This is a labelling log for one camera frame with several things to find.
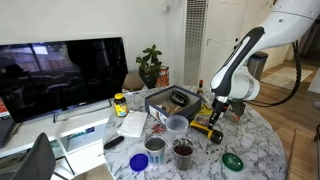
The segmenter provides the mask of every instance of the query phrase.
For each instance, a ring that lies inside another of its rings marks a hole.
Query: television
[[[127,73],[120,37],[0,45],[0,96],[16,123],[112,98]]]

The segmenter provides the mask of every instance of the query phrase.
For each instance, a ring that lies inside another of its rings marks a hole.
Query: gray box
[[[169,114],[161,108],[161,106],[166,106],[166,104],[171,103],[170,96],[173,91],[179,91],[185,94],[189,102],[186,106],[181,107],[181,109],[173,114]],[[161,123],[166,124],[167,117],[170,115],[181,115],[187,119],[192,117],[201,109],[202,96],[183,89],[179,86],[171,86],[162,91],[149,95],[145,98],[146,111],[153,117],[158,119]]]

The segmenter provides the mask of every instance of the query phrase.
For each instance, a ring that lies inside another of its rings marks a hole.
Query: yellow bottle
[[[117,93],[114,95],[114,108],[117,116],[119,117],[125,117],[129,113],[127,100],[122,93]]]

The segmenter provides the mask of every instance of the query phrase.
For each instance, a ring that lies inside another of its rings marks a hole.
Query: black cable
[[[294,53],[294,60],[295,60],[295,64],[296,64],[297,76],[296,76],[295,85],[294,85],[291,93],[286,98],[284,98],[283,100],[276,102],[276,103],[266,103],[266,102],[260,102],[260,101],[256,101],[256,100],[252,100],[251,102],[246,101],[247,103],[255,105],[255,106],[259,106],[259,107],[273,107],[273,106],[277,106],[277,105],[280,105],[280,104],[287,102],[295,95],[295,93],[298,91],[298,88],[300,86],[300,81],[301,81],[301,62],[300,62],[300,55],[299,55],[299,49],[298,49],[298,41],[292,43],[292,46],[293,46],[293,53]]]

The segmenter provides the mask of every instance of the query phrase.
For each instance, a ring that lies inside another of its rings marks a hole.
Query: metal cup
[[[148,135],[144,140],[144,146],[147,150],[147,156],[151,164],[161,165],[164,162],[166,139],[162,135]]]
[[[174,163],[177,169],[181,171],[188,170],[191,163],[191,157],[194,152],[192,141],[186,138],[175,140],[173,142],[173,151],[174,151]]]

